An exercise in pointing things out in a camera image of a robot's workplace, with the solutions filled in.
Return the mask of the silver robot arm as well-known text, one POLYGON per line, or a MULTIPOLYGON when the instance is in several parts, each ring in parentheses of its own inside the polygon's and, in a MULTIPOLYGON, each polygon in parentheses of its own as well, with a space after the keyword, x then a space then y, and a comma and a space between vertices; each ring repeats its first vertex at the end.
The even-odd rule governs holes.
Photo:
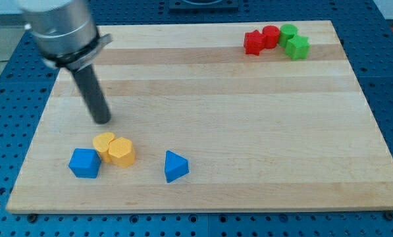
POLYGON ((93 60, 113 38, 100 34, 88 2, 19 0, 16 4, 44 63, 70 71, 94 122, 109 122, 111 112, 93 70, 93 60))

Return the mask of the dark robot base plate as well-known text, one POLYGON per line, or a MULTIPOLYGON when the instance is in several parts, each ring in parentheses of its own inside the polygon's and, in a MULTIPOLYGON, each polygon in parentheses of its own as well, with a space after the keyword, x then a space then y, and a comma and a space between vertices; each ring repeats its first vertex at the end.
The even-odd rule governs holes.
POLYGON ((168 0, 169 11, 236 10, 240 0, 168 0))

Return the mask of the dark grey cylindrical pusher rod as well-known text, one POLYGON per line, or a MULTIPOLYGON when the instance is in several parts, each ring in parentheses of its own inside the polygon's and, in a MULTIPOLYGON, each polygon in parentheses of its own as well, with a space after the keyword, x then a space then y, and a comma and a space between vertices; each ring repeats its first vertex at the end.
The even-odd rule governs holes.
POLYGON ((73 70, 72 75, 93 121, 97 124, 108 123, 111 112, 92 65, 73 70))

